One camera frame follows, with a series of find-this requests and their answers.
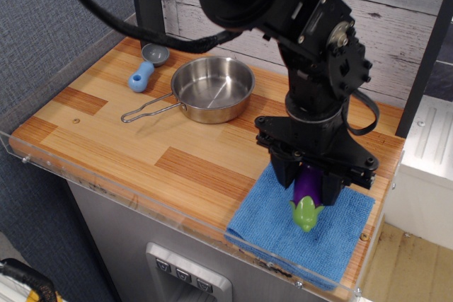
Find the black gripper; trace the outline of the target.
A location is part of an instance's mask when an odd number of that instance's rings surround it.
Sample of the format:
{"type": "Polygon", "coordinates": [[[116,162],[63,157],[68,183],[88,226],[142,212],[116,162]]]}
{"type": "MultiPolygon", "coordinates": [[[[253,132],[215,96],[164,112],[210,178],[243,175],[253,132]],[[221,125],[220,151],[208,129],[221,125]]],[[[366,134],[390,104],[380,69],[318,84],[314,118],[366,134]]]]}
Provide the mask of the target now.
{"type": "Polygon", "coordinates": [[[260,116],[255,126],[257,143],[269,150],[277,181],[285,189],[300,173],[301,163],[323,171],[324,206],[333,206],[345,186],[369,189],[374,184],[379,161],[351,137],[340,111],[321,121],[260,116]]]}

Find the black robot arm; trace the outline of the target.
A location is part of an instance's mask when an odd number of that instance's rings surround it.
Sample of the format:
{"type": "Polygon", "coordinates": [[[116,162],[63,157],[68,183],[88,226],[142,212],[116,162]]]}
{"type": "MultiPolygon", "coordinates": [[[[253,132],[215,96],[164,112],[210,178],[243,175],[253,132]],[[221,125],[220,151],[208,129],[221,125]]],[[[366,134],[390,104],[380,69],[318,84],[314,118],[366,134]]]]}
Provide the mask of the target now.
{"type": "Polygon", "coordinates": [[[356,37],[350,8],[342,0],[199,2],[216,25],[232,32],[257,29],[278,44],[289,76],[287,115],[261,116],[255,125],[279,183],[288,187],[309,165],[326,206],[346,185],[370,188],[379,162],[355,137],[371,127],[352,128],[348,108],[351,97],[375,115],[379,108],[360,90],[372,64],[356,37]]]}

